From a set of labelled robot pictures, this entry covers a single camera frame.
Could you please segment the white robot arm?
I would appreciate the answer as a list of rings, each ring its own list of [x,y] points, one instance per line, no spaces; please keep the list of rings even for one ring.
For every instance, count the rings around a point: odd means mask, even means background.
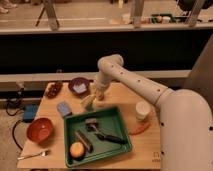
[[[104,92],[116,79],[159,110],[161,171],[213,171],[213,112],[189,89],[173,90],[123,68],[118,55],[98,60],[94,83]]]

